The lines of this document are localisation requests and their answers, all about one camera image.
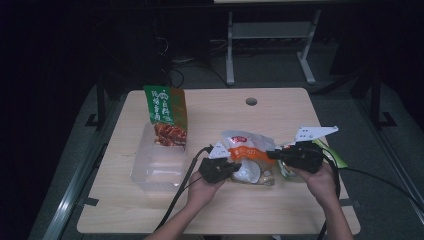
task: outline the food package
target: food package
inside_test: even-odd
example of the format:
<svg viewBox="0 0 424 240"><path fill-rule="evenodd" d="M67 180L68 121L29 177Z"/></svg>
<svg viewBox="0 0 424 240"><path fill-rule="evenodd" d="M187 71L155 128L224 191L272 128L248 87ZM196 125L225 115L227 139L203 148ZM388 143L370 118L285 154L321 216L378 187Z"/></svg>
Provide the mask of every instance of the food package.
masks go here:
<svg viewBox="0 0 424 240"><path fill-rule="evenodd" d="M268 158L266 151L275 149L274 139L250 132L228 130L222 132L231 160L242 164L231 179L236 182L267 185L275 184L273 166L275 160Z"/></svg>
<svg viewBox="0 0 424 240"><path fill-rule="evenodd" d="M162 146L185 146L187 107L184 90L146 85L144 92L156 134L152 141Z"/></svg>

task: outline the human hand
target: human hand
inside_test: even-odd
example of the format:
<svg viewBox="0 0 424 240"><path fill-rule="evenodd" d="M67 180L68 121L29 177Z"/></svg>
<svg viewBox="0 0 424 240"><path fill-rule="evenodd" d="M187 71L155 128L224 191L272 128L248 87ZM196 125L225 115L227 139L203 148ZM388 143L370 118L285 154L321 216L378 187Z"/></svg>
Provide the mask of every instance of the human hand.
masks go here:
<svg viewBox="0 0 424 240"><path fill-rule="evenodd" d="M323 162L315 174L289 166L287 168L305 180L309 191L322 207L334 204L335 201L338 202L336 184L330 164Z"/></svg>
<svg viewBox="0 0 424 240"><path fill-rule="evenodd" d="M202 178L200 172L194 172L189 180L187 206L196 208L205 207L215 196L218 189L225 183L225 180L211 184Z"/></svg>

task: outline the orange packaging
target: orange packaging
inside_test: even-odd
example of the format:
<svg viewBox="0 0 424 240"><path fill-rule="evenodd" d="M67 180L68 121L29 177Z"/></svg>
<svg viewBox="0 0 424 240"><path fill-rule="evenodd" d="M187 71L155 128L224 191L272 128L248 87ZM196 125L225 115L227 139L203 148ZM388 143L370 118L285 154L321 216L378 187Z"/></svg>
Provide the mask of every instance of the orange packaging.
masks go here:
<svg viewBox="0 0 424 240"><path fill-rule="evenodd" d="M233 174L233 180L257 185L274 185L272 167L275 160L268 158L266 154L266 151L275 149L274 139L237 130L224 131L222 137L231 153L231 159L242 163L241 169Z"/></svg>

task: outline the table surface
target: table surface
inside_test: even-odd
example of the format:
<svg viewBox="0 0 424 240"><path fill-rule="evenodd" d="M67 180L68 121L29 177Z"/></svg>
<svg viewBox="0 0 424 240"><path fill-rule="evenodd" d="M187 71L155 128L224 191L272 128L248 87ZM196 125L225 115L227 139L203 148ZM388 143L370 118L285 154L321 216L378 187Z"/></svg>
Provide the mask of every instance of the table surface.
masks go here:
<svg viewBox="0 0 424 240"><path fill-rule="evenodd" d="M299 126L320 126L308 93L301 88L185 90L188 111L187 161L221 140L224 130L293 141ZM246 104L256 98L257 105ZM93 183L77 229L82 233L151 233L174 194L143 191L130 179L149 112L143 91L128 94ZM284 179L275 167L276 184L257 186L227 181L214 200L188 226L186 234L316 234L325 217L299 177ZM341 199L348 199L341 181ZM173 214L186 202L186 192ZM343 211L354 234L360 225L352 206Z"/></svg>

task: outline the clear plastic box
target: clear plastic box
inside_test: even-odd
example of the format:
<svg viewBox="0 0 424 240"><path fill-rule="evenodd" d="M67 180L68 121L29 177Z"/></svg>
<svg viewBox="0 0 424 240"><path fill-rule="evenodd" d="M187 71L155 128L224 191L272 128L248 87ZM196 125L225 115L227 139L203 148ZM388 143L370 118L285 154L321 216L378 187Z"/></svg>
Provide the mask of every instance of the clear plastic box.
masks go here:
<svg viewBox="0 0 424 240"><path fill-rule="evenodd" d="M161 146L154 142L153 125L146 123L136 154L131 180L147 191L177 191L187 172L183 146Z"/></svg>

